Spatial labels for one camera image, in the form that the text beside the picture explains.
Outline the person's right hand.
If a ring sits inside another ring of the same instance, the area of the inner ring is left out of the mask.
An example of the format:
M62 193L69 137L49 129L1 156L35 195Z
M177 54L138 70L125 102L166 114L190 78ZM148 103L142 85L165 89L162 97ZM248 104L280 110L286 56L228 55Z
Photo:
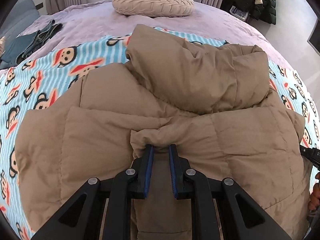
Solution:
M314 211L319 207L319 200L320 200L320 190L319 190L319 173L315 176L318 182L313 186L313 191L310 195L310 201L308 203L308 209L310 211Z

